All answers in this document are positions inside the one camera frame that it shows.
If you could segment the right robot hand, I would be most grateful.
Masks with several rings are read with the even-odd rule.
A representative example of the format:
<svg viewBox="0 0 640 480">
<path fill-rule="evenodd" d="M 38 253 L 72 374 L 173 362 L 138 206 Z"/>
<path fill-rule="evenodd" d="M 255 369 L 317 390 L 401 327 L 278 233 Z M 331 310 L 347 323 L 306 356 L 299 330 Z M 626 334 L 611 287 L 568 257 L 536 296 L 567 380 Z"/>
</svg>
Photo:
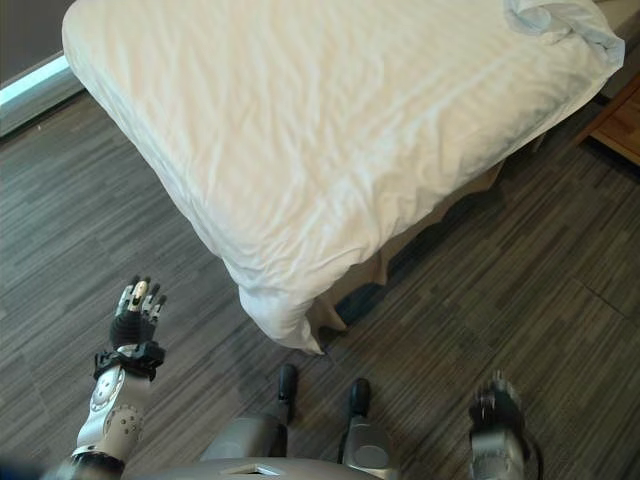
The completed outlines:
<svg viewBox="0 0 640 480">
<path fill-rule="evenodd" d="M 507 429 L 516 436 L 524 434 L 521 398 L 502 370 L 496 370 L 476 391 L 468 413 L 472 422 L 471 434 L 498 428 Z"/>
</svg>

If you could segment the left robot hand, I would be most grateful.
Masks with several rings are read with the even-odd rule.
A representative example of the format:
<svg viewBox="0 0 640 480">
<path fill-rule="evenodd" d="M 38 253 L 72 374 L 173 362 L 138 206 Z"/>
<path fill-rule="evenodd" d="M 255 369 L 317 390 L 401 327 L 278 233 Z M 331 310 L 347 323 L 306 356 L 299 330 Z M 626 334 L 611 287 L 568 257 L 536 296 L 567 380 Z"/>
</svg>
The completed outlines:
<svg viewBox="0 0 640 480">
<path fill-rule="evenodd" d="M 154 338 L 167 300 L 160 294 L 160 288 L 160 284 L 152 283 L 149 276 L 134 276 L 125 286 L 109 328 L 110 344 L 115 350 Z"/>
</svg>

